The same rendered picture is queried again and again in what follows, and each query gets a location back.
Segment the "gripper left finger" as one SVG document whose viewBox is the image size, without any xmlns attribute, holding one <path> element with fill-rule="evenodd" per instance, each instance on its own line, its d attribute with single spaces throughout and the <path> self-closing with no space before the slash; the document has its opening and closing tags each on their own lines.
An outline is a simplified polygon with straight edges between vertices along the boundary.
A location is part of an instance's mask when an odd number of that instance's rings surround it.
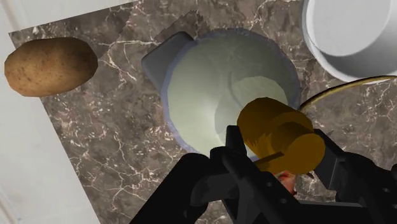
<svg viewBox="0 0 397 224">
<path fill-rule="evenodd" d="M 195 224 L 221 200 L 234 224 L 293 224 L 298 201 L 247 157 L 240 130 L 226 129 L 226 145 L 207 157 L 183 155 L 129 224 Z"/>
</svg>

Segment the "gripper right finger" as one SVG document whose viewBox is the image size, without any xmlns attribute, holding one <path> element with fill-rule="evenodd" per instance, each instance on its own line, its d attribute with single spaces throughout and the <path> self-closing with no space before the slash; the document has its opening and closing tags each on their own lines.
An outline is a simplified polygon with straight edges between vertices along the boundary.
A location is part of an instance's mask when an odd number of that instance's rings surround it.
<svg viewBox="0 0 397 224">
<path fill-rule="evenodd" d="M 315 133 L 326 149 L 321 163 L 314 169 L 328 190 L 340 202 L 362 205 L 374 224 L 397 224 L 397 171 L 378 167 L 367 157 L 342 150 L 322 130 Z"/>
</svg>

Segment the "yellow cylindrical object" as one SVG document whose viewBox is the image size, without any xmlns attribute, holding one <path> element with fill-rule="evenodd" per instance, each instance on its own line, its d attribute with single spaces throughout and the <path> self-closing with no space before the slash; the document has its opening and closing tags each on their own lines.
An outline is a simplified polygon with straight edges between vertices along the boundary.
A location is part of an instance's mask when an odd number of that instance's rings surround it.
<svg viewBox="0 0 397 224">
<path fill-rule="evenodd" d="M 272 173 L 295 195 L 296 177 L 313 171 L 322 161 L 325 143 L 310 119 L 269 97 L 249 102 L 237 126 L 244 143 L 258 157 L 254 164 Z"/>
</svg>

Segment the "thin yellow curved band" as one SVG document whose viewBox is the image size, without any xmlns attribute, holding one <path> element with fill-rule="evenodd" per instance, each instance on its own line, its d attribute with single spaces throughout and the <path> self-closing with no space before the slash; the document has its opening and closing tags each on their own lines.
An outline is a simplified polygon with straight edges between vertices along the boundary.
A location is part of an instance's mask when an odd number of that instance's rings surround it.
<svg viewBox="0 0 397 224">
<path fill-rule="evenodd" d="M 383 75 L 383 76 L 374 76 L 374 77 L 369 77 L 369 78 L 363 78 L 363 79 L 359 79 L 359 80 L 355 80 L 355 81 L 350 81 L 335 87 L 331 87 L 328 88 L 316 95 L 313 95 L 312 97 L 310 97 L 309 99 L 307 99 L 305 102 L 303 102 L 300 105 L 300 109 L 299 111 L 303 112 L 305 111 L 307 108 L 311 107 L 314 103 L 316 103 L 317 101 L 325 98 L 326 96 L 329 96 L 331 94 L 340 92 L 342 90 L 348 89 L 348 88 L 352 88 L 352 87 L 356 87 L 356 86 L 360 86 L 360 85 L 364 85 L 364 84 L 368 84 L 368 83 L 373 83 L 376 81 L 386 81 L 386 80 L 390 80 L 390 79 L 396 79 L 397 76 L 395 75 Z"/>
</svg>

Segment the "white round bowl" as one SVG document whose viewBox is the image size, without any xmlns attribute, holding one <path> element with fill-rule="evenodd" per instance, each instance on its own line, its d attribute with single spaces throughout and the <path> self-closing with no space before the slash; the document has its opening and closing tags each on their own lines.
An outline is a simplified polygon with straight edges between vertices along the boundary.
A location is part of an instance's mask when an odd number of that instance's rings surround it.
<svg viewBox="0 0 397 224">
<path fill-rule="evenodd" d="M 397 0 L 303 0 L 301 24 L 308 49 L 333 77 L 397 76 Z"/>
</svg>

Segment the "brown potato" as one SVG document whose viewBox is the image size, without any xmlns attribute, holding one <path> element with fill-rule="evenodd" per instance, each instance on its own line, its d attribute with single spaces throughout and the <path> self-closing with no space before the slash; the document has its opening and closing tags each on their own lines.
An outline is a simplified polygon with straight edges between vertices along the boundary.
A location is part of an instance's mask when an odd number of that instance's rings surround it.
<svg viewBox="0 0 397 224">
<path fill-rule="evenodd" d="M 4 62 L 9 86 L 25 97 L 46 97 L 77 88 L 92 78 L 98 58 L 90 45 L 72 37 L 35 39 Z"/>
</svg>

